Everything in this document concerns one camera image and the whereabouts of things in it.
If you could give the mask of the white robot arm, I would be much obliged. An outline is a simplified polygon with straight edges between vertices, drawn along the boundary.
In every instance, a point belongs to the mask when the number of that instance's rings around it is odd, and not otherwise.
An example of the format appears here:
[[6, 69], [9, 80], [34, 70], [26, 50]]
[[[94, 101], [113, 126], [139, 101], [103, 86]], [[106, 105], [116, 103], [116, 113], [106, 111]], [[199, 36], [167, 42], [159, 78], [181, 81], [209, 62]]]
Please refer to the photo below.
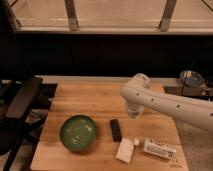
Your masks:
[[160, 93], [149, 87], [150, 79], [142, 73], [122, 86], [120, 94], [131, 118], [139, 118], [148, 107], [213, 133], [213, 102]]

